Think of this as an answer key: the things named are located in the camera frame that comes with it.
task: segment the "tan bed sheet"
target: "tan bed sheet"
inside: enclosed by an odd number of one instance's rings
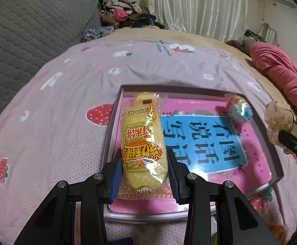
[[[158,30],[151,28],[118,29],[111,35],[101,38],[100,40],[126,39],[166,40],[224,50],[247,67],[247,69],[254,75],[254,77],[260,82],[260,84],[264,86],[272,95],[272,97],[278,102],[279,106],[286,109],[290,109],[294,112],[294,110],[290,106],[290,103],[284,98],[283,94],[277,89],[277,87],[267,77],[265,77],[262,73],[256,70],[252,62],[252,59],[246,54],[242,53],[240,50],[232,46],[226,45],[224,42],[185,32]]]

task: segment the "patterned blue cloth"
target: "patterned blue cloth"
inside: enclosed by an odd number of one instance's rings
[[[82,32],[81,42],[98,39],[110,35],[114,31],[112,26],[89,28]]]

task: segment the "rice cake package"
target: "rice cake package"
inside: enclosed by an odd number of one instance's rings
[[[163,191],[168,163],[160,111],[166,100],[166,95],[142,92],[122,110],[121,158],[130,187],[121,187],[119,196],[147,199]]]

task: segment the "plastic package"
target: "plastic package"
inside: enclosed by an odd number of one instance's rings
[[[168,163],[160,111],[166,100],[166,95],[142,92],[133,106],[122,110],[121,158],[130,187],[121,187],[119,196],[147,199],[163,191]]]
[[[283,148],[285,154],[295,155],[294,152],[279,142],[279,132],[285,130],[297,137],[297,124],[294,120],[294,115],[290,110],[281,108],[276,101],[267,104],[265,108],[265,122],[269,125],[267,134],[270,142]]]
[[[225,95],[228,100],[228,115],[234,123],[244,124],[250,121],[253,112],[249,103],[241,96],[228,93]]]

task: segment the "bed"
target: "bed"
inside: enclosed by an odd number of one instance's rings
[[[172,49],[176,45],[194,53],[175,52]],[[56,58],[38,72],[34,70],[36,75],[0,114],[3,245],[14,243],[57,181],[75,183],[100,171],[108,121],[93,123],[86,113],[113,104],[122,84],[236,91],[249,98],[261,118],[266,104],[273,99],[290,109],[280,91],[254,68],[250,57],[213,39],[167,30],[124,28],[65,50],[52,56]],[[277,152],[285,176],[274,187],[273,202],[263,218],[287,225],[291,235],[297,224],[297,160],[284,155],[280,148]],[[135,244],[182,244],[185,226],[185,222],[106,222],[109,240],[131,236]],[[80,244],[79,218],[75,244]]]

